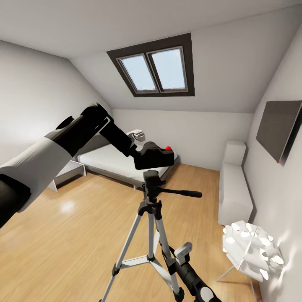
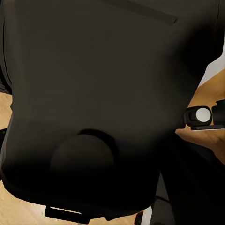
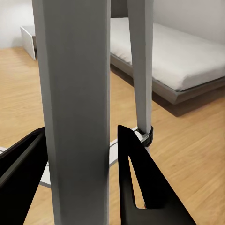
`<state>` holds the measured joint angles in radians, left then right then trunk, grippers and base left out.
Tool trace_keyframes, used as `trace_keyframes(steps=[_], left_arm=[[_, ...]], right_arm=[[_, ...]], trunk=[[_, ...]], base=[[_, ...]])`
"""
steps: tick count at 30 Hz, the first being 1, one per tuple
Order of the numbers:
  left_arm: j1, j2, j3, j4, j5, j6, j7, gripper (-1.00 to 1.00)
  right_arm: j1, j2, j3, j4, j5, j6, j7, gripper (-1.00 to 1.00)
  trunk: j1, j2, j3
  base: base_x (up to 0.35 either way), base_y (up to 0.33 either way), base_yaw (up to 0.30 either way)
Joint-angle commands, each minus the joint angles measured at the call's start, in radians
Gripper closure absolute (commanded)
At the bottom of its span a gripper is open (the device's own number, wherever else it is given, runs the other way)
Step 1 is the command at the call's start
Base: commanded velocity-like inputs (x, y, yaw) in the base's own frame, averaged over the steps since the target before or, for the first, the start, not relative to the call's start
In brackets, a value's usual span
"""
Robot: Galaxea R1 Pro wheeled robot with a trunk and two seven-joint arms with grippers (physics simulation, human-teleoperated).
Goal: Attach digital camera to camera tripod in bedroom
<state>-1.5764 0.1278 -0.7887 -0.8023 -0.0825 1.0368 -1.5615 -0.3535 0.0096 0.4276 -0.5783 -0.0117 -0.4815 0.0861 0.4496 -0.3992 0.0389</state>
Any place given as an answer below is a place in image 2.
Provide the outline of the digital camera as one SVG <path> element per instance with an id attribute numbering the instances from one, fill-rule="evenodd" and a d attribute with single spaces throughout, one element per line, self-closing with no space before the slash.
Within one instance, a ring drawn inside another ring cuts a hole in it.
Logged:
<path id="1" fill-rule="evenodd" d="M 224 37 L 225 0 L 0 0 L 5 189 L 84 225 L 150 207 Z"/>

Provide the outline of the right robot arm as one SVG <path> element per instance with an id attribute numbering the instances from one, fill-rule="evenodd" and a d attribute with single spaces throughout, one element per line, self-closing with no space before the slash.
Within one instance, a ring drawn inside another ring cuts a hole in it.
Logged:
<path id="1" fill-rule="evenodd" d="M 211 109 L 208 106 L 187 107 L 177 129 L 186 124 L 193 131 L 225 129 L 225 99 L 218 100 Z"/>

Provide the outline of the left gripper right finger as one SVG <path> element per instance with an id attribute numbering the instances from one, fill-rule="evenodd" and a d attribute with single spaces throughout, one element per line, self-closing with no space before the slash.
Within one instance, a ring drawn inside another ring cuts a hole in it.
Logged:
<path id="1" fill-rule="evenodd" d="M 176 225 L 225 225 L 225 175 L 176 133 L 161 173 Z"/>

